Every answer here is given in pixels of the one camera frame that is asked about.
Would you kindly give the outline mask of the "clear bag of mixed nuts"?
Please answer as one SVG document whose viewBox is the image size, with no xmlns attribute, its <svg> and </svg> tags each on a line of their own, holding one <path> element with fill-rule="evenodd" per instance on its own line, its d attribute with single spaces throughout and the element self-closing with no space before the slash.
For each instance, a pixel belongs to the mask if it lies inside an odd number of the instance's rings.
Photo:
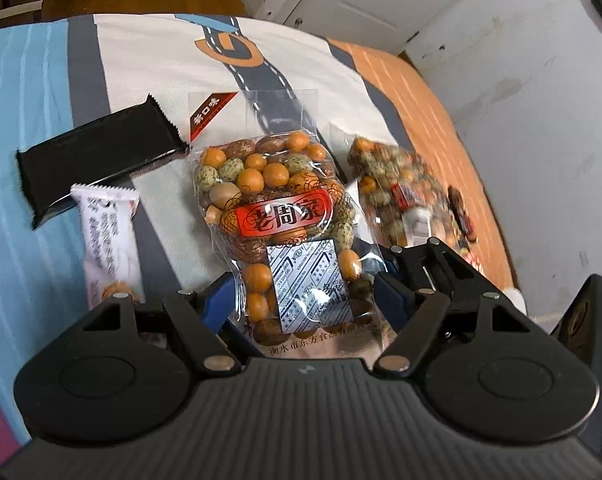
<svg viewBox="0 0 602 480">
<path fill-rule="evenodd" d="M 212 244 L 235 280 L 229 321 L 271 358 L 374 360 L 390 328 L 384 270 L 315 122 L 313 90 L 191 92 L 189 160 Z"/>
</svg>

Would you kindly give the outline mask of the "white snack bar wrapper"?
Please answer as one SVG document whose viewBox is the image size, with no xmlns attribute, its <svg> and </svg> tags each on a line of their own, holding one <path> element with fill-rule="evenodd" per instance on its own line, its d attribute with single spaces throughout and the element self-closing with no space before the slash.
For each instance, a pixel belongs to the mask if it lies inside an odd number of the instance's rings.
<svg viewBox="0 0 602 480">
<path fill-rule="evenodd" d="M 134 188 L 74 184 L 85 245 L 83 268 L 88 306 L 93 309 L 115 294 L 144 301 L 133 218 L 140 201 Z"/>
</svg>

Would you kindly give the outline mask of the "small dark red candy packet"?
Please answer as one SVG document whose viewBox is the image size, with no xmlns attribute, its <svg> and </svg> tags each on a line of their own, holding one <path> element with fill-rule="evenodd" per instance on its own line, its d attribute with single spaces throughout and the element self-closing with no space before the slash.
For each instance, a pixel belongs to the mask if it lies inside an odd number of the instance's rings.
<svg viewBox="0 0 602 480">
<path fill-rule="evenodd" d="M 469 243 L 475 243 L 478 240 L 476 236 L 476 230 L 474 229 L 471 218 L 465 206 L 464 198 L 458 188 L 450 185 L 447 188 L 448 201 L 450 202 L 450 208 L 452 208 L 453 214 L 455 215 L 459 229 L 462 235 L 468 240 Z"/>
</svg>

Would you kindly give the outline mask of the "black snack bar wrapper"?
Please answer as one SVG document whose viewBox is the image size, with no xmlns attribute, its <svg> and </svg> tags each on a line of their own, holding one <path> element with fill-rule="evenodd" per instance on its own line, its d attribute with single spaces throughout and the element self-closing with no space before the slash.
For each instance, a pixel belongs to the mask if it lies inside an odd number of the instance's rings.
<svg viewBox="0 0 602 480">
<path fill-rule="evenodd" d="M 187 143 L 153 96 L 16 153 L 32 227 L 73 207 L 74 184 L 110 185 L 185 153 Z"/>
</svg>

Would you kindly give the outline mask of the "cartoon road patterned bedsheet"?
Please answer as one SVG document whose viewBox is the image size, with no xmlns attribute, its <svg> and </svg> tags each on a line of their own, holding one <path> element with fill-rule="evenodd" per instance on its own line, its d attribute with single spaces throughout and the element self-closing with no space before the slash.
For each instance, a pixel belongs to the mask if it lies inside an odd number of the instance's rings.
<svg viewBox="0 0 602 480">
<path fill-rule="evenodd" d="M 28 442 L 12 387 L 21 366 L 88 309 L 80 219 L 33 226 L 16 153 L 147 98 L 181 136 L 213 92 L 234 99 L 201 143 L 260 133 L 278 119 L 318 131 L 337 160 L 347 136 L 419 153 L 461 190 L 498 287 L 514 284 L 483 185 L 450 115 L 393 54 L 252 18 L 97 14 L 0 29 L 0 463 Z"/>
</svg>

